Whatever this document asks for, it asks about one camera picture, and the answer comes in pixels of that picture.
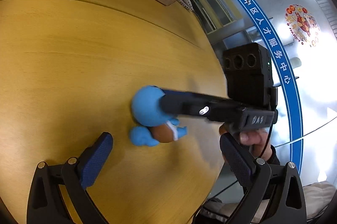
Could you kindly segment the operator right hand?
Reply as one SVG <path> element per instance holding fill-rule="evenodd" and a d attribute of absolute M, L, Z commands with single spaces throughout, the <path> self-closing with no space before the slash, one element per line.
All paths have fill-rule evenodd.
<path fill-rule="evenodd" d="M 275 149 L 272 148 L 269 134 L 265 129 L 258 129 L 255 131 L 244 131 L 234 133 L 234 139 L 241 145 L 251 148 L 251 154 L 257 158 L 261 157 L 265 161 L 272 162 L 275 158 Z"/>

